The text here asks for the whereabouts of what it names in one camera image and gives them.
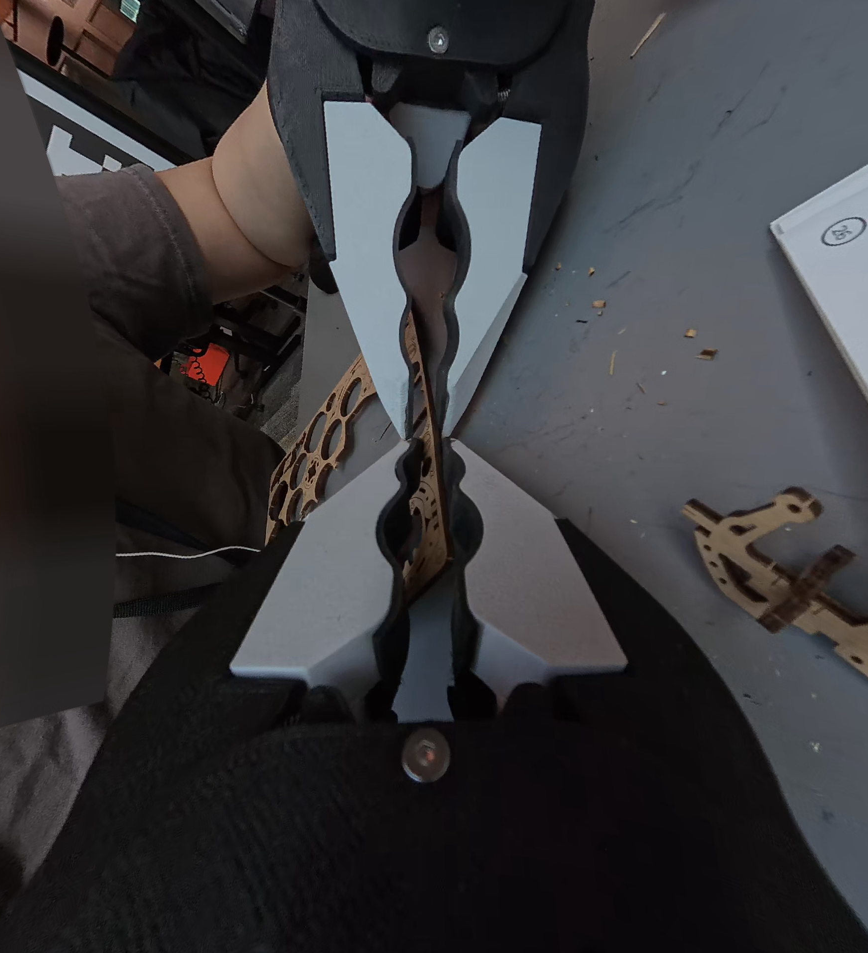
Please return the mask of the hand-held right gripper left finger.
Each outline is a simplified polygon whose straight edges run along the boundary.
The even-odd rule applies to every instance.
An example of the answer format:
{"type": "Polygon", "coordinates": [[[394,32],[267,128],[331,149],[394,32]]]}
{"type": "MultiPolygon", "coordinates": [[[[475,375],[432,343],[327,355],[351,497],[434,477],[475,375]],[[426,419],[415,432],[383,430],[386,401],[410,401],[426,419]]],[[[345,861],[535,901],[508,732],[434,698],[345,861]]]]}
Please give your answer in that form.
{"type": "Polygon", "coordinates": [[[301,523],[230,664],[232,675],[337,690],[388,721],[409,648],[404,565],[424,446],[403,441],[301,523]]]}

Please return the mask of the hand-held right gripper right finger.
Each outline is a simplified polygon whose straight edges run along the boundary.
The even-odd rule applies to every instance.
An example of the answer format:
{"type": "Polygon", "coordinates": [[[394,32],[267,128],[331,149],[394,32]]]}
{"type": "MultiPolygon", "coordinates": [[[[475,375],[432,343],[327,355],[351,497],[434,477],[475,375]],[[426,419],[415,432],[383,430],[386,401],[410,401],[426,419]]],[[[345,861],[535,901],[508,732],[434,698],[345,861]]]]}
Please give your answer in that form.
{"type": "Polygon", "coordinates": [[[454,719],[492,719],[523,684],[623,672],[626,654],[557,518],[459,440],[446,449],[454,719]]]}

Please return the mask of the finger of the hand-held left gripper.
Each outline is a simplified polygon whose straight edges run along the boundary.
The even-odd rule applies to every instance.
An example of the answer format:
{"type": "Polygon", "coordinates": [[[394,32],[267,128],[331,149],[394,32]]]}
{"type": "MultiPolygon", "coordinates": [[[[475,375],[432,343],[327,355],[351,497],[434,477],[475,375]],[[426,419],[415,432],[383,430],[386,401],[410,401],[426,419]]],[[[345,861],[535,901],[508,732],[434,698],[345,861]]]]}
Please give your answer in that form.
{"type": "Polygon", "coordinates": [[[414,387],[404,341],[410,302],[397,257],[416,194],[414,144],[368,102],[327,101],[323,114],[331,271],[381,404],[406,440],[414,387]]]}
{"type": "Polygon", "coordinates": [[[475,396],[526,281],[524,255],[541,126],[502,117],[460,153],[456,193],[469,249],[453,299],[457,347],[441,434],[452,435],[475,396]]]}

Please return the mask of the perforated wooden parts sheet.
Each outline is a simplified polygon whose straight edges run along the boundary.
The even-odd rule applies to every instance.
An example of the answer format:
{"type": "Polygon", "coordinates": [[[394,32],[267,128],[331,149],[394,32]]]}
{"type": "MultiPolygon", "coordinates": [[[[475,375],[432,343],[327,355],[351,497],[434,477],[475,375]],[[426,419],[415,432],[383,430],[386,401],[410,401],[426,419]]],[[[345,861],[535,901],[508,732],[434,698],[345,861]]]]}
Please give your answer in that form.
{"type": "MultiPolygon", "coordinates": [[[[409,502],[418,539],[403,558],[405,596],[408,602],[414,602],[447,569],[452,560],[452,545],[443,518],[446,492],[440,435],[430,414],[432,387],[412,314],[407,318],[405,343],[415,387],[413,435],[423,445],[419,482],[409,502]]],[[[307,517],[321,504],[330,476],[353,449],[358,418],[368,403],[377,400],[377,389],[363,355],[359,354],[273,470],[266,542],[273,542],[281,530],[307,517]]]]}

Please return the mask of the person's left forearm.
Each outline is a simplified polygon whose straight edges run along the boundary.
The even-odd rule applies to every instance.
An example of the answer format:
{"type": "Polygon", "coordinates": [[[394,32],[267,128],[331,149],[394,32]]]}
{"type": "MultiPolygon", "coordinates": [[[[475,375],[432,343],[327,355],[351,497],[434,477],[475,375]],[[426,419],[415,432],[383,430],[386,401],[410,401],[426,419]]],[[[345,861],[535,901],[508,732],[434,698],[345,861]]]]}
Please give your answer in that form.
{"type": "Polygon", "coordinates": [[[212,156],[156,173],[185,217],[214,304],[261,292],[309,259],[314,226],[263,85],[212,156]]]}

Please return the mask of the wooden model assembly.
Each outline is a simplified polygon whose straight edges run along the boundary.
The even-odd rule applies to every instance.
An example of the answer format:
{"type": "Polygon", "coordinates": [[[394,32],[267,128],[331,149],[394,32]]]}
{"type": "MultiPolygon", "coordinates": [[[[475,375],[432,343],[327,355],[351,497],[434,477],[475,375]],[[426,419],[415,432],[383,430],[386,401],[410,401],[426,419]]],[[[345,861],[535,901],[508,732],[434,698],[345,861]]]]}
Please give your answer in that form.
{"type": "Polygon", "coordinates": [[[868,679],[868,614],[858,614],[827,592],[855,554],[835,545],[801,571],[792,571],[758,547],[780,530],[812,522],[821,502],[789,487],[765,505],[720,515],[697,499],[682,514],[694,525],[702,564],[719,592],[770,634],[796,628],[825,639],[835,655],[868,679]]]}

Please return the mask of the white sign with black print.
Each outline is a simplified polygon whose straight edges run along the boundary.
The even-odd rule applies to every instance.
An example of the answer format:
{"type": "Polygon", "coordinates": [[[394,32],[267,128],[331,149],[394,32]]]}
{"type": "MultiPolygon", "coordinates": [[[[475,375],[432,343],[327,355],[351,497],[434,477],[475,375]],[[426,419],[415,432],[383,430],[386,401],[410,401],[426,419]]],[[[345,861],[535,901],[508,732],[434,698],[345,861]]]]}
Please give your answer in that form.
{"type": "Polygon", "coordinates": [[[17,72],[54,176],[118,172],[135,165],[164,172],[177,166],[163,149],[143,144],[23,68],[17,72]]]}

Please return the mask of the thin wooden stick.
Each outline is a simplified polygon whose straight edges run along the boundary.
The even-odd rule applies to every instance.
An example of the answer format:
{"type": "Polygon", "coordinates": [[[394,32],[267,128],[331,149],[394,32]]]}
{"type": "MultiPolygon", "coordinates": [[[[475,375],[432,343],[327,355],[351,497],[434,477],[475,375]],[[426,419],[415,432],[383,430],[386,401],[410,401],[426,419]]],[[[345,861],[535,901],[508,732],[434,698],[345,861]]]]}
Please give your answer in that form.
{"type": "Polygon", "coordinates": [[[633,47],[631,54],[629,55],[630,60],[634,59],[637,56],[637,54],[642,50],[645,43],[653,36],[656,30],[665,21],[666,16],[667,16],[667,11],[663,11],[654,19],[654,21],[651,23],[649,28],[645,30],[645,32],[643,33],[641,39],[633,47]]]}

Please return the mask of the brown wooden furniture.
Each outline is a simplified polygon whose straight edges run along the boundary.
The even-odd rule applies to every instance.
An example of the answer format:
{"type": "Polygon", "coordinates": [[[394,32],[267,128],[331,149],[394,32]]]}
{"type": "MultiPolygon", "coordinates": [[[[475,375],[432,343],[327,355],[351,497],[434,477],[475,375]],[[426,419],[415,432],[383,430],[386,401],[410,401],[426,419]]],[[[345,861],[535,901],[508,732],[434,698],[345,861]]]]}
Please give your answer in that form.
{"type": "Polygon", "coordinates": [[[60,73],[108,80],[138,12],[138,2],[0,1],[0,27],[6,39],[60,73]]]}

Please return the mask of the scattered wood chips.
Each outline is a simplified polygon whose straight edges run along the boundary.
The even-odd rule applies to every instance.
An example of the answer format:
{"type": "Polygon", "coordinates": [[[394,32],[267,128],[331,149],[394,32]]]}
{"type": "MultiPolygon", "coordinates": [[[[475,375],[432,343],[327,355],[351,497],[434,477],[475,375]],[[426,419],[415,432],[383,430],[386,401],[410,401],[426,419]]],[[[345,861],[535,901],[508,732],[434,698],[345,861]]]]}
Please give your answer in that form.
{"type": "Polygon", "coordinates": [[[550,263],[537,280],[548,319],[550,406],[569,421],[673,405],[676,387],[723,363],[700,287],[675,265],[550,263]]]}

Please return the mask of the white flat box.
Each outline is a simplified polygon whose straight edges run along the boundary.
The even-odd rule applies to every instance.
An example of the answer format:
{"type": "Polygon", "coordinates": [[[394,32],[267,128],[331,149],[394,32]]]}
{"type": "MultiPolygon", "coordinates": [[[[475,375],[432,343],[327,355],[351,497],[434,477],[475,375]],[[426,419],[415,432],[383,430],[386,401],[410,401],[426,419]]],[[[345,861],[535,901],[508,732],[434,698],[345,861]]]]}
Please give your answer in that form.
{"type": "Polygon", "coordinates": [[[770,232],[868,403],[868,164],[770,232]]]}

